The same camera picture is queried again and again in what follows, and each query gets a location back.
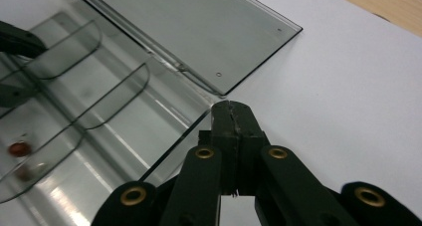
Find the curved plastic divider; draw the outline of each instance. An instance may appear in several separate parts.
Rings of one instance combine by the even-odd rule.
[[[52,46],[41,56],[25,63],[40,80],[51,80],[63,75],[77,63],[95,52],[102,42],[102,31],[95,21]]]
[[[103,125],[141,94],[148,82],[149,68],[147,64],[142,64],[94,105],[85,110],[75,122],[84,129],[93,129]]]
[[[0,90],[0,92],[6,91],[0,93],[1,97],[5,98],[0,100],[0,118],[23,104],[38,91],[36,86],[25,78],[22,71],[8,73],[0,79],[0,85],[7,88],[7,90]]]
[[[74,151],[84,138],[74,126],[68,126],[16,165],[0,179],[0,203],[25,193]]]
[[[149,69],[142,64],[120,83],[38,148],[0,179],[0,203],[25,193],[78,148],[90,129],[99,127],[117,115],[143,92],[149,81]]]

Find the plastic compartment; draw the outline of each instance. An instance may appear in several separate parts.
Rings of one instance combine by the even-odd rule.
[[[5,57],[0,56],[0,85],[3,87],[0,102],[0,119],[15,107],[23,104],[36,92],[36,86],[28,81],[20,70],[13,69],[11,63]]]
[[[31,30],[49,51],[9,56],[2,76],[39,91],[0,121],[0,224],[89,225],[116,187],[195,138],[213,102],[84,3],[60,11]],[[22,139],[32,153],[9,155]],[[11,205],[22,214],[3,210]]]

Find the clear plastic tray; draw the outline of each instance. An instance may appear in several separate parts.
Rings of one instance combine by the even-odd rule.
[[[16,86],[38,91],[4,112],[0,123],[0,203],[19,200],[25,207],[35,205],[34,210],[44,212],[44,220],[53,225],[72,224],[67,208],[51,192],[53,199],[39,198],[51,182],[62,178],[79,184],[77,175],[85,177],[91,183],[84,183],[74,198],[89,208],[84,214],[93,214],[101,201],[82,203],[93,187],[106,185],[100,190],[104,198],[116,182],[141,177],[207,114],[211,102],[100,16],[80,26],[61,12],[31,32],[49,50],[33,60],[6,58],[15,69],[2,81],[13,77]],[[8,154],[7,147],[19,141],[31,145],[32,152],[23,157]],[[73,165],[66,168],[69,161]],[[88,166],[92,164],[109,171],[93,170]],[[64,179],[66,173],[71,175]],[[78,190],[59,185],[67,189],[61,197]],[[54,207],[61,216],[44,211],[46,207]]]

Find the transparent acrylic sheet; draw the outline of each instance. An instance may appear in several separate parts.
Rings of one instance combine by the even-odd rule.
[[[6,61],[6,56],[0,56],[0,85],[6,88],[7,92],[11,92],[0,94],[2,98],[0,99],[0,119],[37,92],[36,86],[25,78],[22,71],[8,68]]]
[[[24,193],[72,153],[91,128],[106,123],[139,95],[148,78],[148,70],[143,67],[136,69],[68,127],[6,173],[0,179],[0,203]]]
[[[59,32],[58,28],[54,30],[51,32]],[[95,22],[90,22],[25,65],[40,80],[54,79],[92,54],[100,46],[101,41],[102,32]]]
[[[302,29],[255,0],[87,1],[219,95]]]

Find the transparent plastic lid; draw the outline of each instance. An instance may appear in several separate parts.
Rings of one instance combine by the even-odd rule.
[[[302,30],[256,0],[86,1],[217,95],[227,95]]]

